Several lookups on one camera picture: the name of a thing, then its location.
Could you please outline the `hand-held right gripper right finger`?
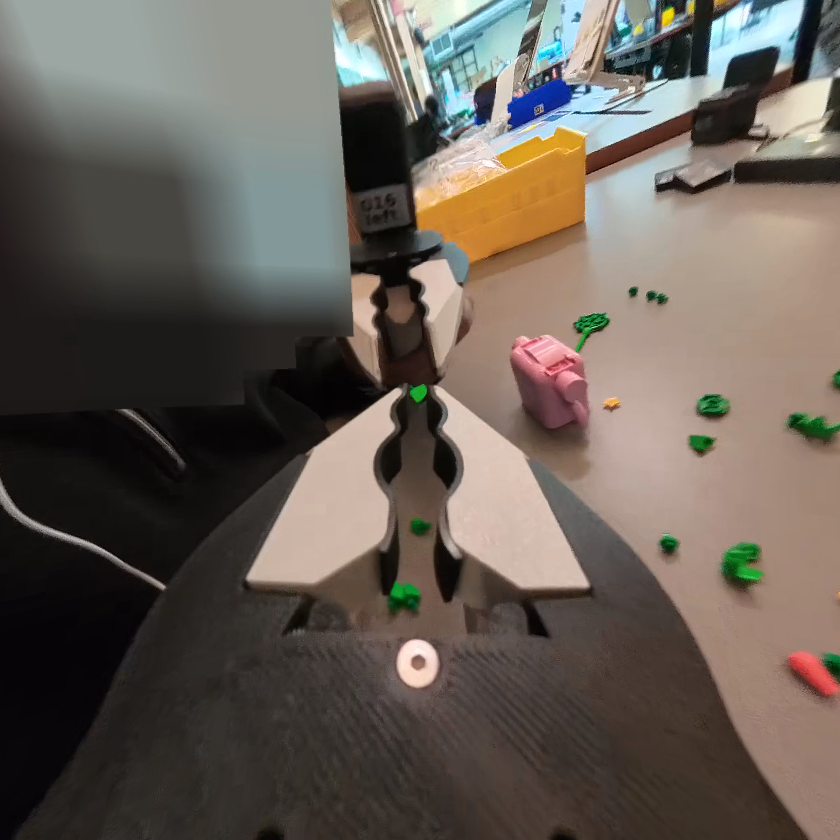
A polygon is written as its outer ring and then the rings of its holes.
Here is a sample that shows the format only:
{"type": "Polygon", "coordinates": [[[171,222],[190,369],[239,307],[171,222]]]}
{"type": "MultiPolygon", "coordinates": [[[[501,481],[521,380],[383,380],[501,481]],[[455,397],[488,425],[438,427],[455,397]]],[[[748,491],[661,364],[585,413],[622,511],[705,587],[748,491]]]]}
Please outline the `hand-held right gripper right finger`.
{"type": "Polygon", "coordinates": [[[436,480],[431,627],[477,627],[492,610],[587,597],[592,583],[531,459],[443,387],[427,398],[436,480]]]}

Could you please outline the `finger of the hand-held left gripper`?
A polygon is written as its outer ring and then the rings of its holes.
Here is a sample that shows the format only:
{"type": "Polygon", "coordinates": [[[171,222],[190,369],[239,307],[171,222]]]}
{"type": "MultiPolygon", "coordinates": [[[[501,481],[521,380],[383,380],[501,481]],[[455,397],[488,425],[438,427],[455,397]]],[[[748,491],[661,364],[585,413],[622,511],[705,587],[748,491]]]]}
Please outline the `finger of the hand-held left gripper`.
{"type": "Polygon", "coordinates": [[[419,286],[417,307],[421,312],[423,346],[434,369],[434,381],[440,382],[459,342],[465,292],[446,259],[415,266],[413,281],[419,286]]]}
{"type": "Polygon", "coordinates": [[[377,302],[380,285],[381,279],[376,275],[352,274],[352,354],[373,386],[383,389],[381,333],[377,325],[382,314],[377,302]]]}

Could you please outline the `green clawed plant brick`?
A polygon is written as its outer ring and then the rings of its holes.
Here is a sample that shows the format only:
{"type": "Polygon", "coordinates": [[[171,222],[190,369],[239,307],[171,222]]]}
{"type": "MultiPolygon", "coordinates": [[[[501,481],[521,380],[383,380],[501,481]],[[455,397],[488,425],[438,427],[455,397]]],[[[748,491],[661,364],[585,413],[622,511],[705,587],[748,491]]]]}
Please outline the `green clawed plant brick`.
{"type": "Polygon", "coordinates": [[[757,543],[735,543],[721,556],[721,575],[733,585],[756,585],[764,577],[764,572],[757,566],[761,558],[762,550],[757,543]]]}

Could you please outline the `clear plastic bags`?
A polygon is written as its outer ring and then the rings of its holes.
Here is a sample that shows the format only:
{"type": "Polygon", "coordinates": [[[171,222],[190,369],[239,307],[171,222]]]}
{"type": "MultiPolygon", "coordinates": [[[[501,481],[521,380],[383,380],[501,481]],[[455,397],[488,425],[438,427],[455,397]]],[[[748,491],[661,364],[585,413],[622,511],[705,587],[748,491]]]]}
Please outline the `clear plastic bags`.
{"type": "Polygon", "coordinates": [[[508,168],[490,143],[473,136],[416,163],[413,167],[414,191],[452,196],[507,173],[508,168]]]}

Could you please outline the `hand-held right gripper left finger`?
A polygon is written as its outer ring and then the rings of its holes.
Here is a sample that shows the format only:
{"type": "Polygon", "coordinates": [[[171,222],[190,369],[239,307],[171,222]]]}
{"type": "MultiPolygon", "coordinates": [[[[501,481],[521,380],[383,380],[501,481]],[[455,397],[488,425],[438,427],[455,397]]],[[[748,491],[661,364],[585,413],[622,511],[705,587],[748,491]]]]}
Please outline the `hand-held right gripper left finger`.
{"type": "Polygon", "coordinates": [[[251,591],[341,607],[351,625],[388,623],[410,401],[405,385],[389,391],[307,453],[245,576],[251,591]]]}

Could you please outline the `wooden cardboard stand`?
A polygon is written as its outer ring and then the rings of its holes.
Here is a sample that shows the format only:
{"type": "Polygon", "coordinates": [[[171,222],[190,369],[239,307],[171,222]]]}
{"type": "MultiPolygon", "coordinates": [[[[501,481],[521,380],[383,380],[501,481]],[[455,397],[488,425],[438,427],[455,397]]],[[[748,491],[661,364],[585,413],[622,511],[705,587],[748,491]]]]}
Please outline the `wooden cardboard stand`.
{"type": "Polygon", "coordinates": [[[619,1],[587,1],[584,4],[574,47],[565,62],[562,79],[570,87],[589,86],[614,90],[608,101],[640,96],[644,76],[623,76],[605,70],[605,52],[612,35],[619,1]]]}

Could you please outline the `small black flat device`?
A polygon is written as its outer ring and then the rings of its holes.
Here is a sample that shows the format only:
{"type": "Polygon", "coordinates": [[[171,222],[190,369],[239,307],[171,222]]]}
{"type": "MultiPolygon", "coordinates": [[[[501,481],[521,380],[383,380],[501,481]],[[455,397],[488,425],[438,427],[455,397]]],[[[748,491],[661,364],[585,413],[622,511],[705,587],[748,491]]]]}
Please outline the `small black flat device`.
{"type": "Polygon", "coordinates": [[[730,183],[732,167],[717,161],[694,161],[656,173],[654,191],[694,195],[730,183]]]}

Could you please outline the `yellow plastic bin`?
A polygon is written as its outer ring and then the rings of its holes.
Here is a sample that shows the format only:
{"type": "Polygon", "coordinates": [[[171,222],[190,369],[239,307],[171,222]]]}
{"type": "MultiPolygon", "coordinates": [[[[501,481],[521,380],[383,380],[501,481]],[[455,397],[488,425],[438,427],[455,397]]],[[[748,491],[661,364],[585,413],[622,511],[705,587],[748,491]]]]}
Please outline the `yellow plastic bin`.
{"type": "Polygon", "coordinates": [[[423,205],[420,228],[440,233],[474,264],[585,221],[586,135],[558,127],[501,152],[501,171],[423,205]]]}

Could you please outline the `green spiky plant brick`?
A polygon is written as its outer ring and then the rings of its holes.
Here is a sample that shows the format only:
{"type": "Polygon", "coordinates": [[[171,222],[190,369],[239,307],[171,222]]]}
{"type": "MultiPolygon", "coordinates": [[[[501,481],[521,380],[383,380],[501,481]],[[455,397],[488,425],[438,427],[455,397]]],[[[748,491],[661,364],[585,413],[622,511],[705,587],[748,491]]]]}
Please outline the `green spiky plant brick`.
{"type": "Polygon", "coordinates": [[[839,435],[839,423],[829,423],[824,416],[792,413],[786,420],[786,426],[806,439],[824,443],[833,441],[839,435]]]}

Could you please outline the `scattered green leaf pieces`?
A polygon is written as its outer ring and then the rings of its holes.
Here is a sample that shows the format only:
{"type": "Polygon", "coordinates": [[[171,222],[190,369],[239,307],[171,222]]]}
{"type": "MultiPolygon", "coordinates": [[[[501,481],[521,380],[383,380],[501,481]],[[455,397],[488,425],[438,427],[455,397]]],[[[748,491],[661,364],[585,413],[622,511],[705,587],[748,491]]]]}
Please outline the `scattered green leaf pieces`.
{"type": "MultiPolygon", "coordinates": [[[[409,528],[414,536],[425,538],[432,528],[432,523],[423,518],[413,518],[410,521],[409,528]]],[[[422,594],[415,584],[397,581],[388,594],[387,607],[391,616],[404,612],[416,615],[421,601],[422,594]]]]}

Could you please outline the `pink brick watering can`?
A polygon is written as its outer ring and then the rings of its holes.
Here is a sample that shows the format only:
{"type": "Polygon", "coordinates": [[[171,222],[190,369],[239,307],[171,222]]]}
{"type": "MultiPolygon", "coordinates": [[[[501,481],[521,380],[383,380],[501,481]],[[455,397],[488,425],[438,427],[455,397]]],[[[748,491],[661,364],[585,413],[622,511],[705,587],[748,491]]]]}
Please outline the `pink brick watering can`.
{"type": "Polygon", "coordinates": [[[548,334],[521,336],[511,347],[510,364],[523,408],[543,427],[588,427],[588,384],[576,350],[548,334]]]}

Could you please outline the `blue plastic bin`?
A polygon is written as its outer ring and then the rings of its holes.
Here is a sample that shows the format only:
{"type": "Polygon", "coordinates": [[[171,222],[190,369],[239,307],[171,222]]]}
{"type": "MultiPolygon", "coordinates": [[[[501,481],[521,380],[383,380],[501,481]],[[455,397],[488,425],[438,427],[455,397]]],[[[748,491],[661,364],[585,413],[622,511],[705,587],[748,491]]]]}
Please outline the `blue plastic bin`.
{"type": "Polygon", "coordinates": [[[571,98],[571,87],[562,78],[549,80],[524,95],[511,99],[507,106],[508,128],[518,129],[541,118],[545,113],[568,104],[571,98]]]}

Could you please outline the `black pole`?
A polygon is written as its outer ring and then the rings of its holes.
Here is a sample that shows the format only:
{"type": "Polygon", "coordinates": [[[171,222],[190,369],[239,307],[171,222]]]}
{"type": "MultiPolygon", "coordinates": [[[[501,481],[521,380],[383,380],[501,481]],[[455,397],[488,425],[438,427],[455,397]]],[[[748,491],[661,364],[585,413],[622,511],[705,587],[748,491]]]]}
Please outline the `black pole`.
{"type": "Polygon", "coordinates": [[[704,77],[708,73],[711,27],[714,19],[715,2],[697,0],[692,15],[689,76],[704,77]]]}

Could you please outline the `green flat stem piece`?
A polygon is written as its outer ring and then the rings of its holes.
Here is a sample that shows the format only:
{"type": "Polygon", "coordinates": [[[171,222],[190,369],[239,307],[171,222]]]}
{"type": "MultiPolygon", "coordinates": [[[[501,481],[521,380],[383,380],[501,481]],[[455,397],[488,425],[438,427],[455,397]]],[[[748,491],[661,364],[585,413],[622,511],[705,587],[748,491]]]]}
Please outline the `green flat stem piece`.
{"type": "Polygon", "coordinates": [[[610,322],[611,319],[605,312],[594,312],[577,318],[573,326],[579,338],[574,351],[579,354],[590,336],[603,331],[610,322]]]}

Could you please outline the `person's black jacket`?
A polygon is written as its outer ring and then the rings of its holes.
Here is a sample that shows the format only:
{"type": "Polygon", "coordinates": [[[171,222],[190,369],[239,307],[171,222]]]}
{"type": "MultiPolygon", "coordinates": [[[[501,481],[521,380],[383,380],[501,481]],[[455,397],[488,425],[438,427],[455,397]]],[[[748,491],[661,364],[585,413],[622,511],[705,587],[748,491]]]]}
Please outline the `person's black jacket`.
{"type": "MultiPolygon", "coordinates": [[[[258,374],[244,405],[3,416],[16,507],[167,584],[216,526],[378,392],[337,339],[300,339],[296,367],[258,374]]],[[[158,592],[2,511],[2,838],[84,739],[158,592]]]]}

